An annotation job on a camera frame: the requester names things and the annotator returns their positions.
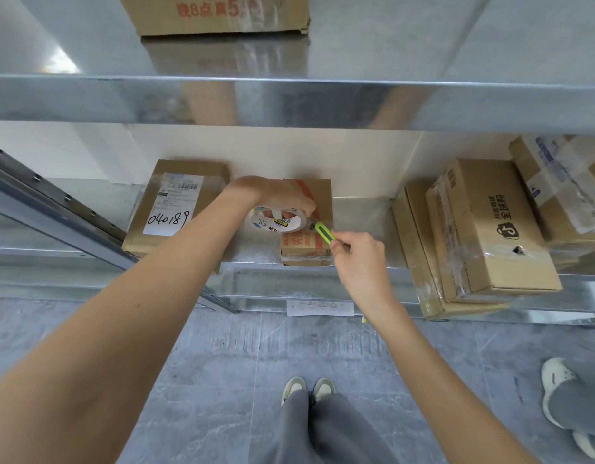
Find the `gray tile floor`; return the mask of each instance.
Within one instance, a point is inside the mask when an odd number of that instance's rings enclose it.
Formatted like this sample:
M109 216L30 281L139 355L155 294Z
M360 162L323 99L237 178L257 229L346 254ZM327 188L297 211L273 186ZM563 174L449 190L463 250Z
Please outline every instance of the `gray tile floor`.
M0 299L0 374L77 307ZM541 411L539 368L551 356L595 361L595 330L418 322L494 413L548 464L593 463ZM401 462L445 458L386 346L361 318L286 318L195 310L120 464L252 463L274 436L286 380L334 379Z

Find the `gray pants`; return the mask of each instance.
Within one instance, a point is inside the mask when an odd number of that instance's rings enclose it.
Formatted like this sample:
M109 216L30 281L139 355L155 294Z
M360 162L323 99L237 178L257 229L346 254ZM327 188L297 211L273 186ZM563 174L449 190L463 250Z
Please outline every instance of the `gray pants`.
M595 365L564 360L577 379L561 384L549 401L549 411L564 428L590 435L595 448Z
M310 406L293 392L280 411L278 442L264 464L398 464L379 434L345 396L329 394Z

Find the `hand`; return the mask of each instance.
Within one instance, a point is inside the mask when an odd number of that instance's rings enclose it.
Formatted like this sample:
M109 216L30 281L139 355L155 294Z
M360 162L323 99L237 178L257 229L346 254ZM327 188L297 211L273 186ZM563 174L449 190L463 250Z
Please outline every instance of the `hand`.
M306 197L292 180L244 176L235 179L227 186L227 190L229 188L252 195L253 207L268 207L276 210L298 208L303 210L307 217L317 208L317 204Z
M330 249L340 281L367 319L374 321L383 308L396 305L385 263L385 246L369 233L333 231L338 241ZM340 241L351 246L347 251Z

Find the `wall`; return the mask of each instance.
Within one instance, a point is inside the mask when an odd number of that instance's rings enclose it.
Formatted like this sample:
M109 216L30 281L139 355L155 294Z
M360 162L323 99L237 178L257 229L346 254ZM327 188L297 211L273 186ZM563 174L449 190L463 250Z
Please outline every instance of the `wall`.
M514 135L396 130L0 122L0 147L42 176L144 184L160 158L224 161L235 177L331 178L338 197L398 194L456 156L508 157Z

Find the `shoe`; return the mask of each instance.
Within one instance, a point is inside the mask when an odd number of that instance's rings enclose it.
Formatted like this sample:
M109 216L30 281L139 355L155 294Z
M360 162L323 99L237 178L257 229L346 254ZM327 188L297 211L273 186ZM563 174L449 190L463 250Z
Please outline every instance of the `shoe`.
M315 388L312 390L312 397L316 404L328 394L335 393L336 386L334 386L332 380L327 378L320 378L319 381L317 381L317 384L315 384Z
M289 395L295 391L307 391L308 388L306 387L306 382L304 381L304 379L302 377L299 376L293 376L291 379L289 379L289 382L287 382L287 385L284 387L284 391L283 391L283 401L281 403L281 405L284 405L284 402L286 401L286 399L289 397Z
M564 365L564 358L549 358L544 362L541 369L542 386L544 387L544 398L542 399L542 411L547 419L559 428L563 428L555 421L549 411L549 400L553 392L564 382L576 379L576 374Z
M549 411L549 400L553 395L553 392L564 382L572 381L576 379L576 374L570 371L566 365L564 365L563 358L549 358L542 365L541 370L542 386L544 387L544 399L542 399L542 411L545 417L559 428L563 428ZM572 438L580 450L583 451L587 456L595 459L595 448L592 445L589 436L586 433L572 430Z

